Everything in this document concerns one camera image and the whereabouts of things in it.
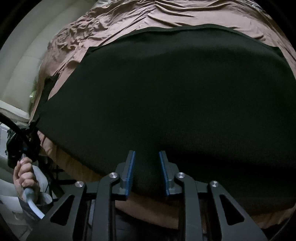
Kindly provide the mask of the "left hand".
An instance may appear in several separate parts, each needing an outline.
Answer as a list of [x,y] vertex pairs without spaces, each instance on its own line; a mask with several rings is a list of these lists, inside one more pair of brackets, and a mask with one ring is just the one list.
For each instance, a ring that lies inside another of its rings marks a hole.
[[14,168],[13,182],[16,193],[20,199],[22,199],[23,201],[25,200],[23,197],[23,190],[26,188],[30,188],[34,190],[33,201],[38,201],[40,185],[34,173],[32,160],[30,158],[24,157],[22,158],[22,160],[17,162]]

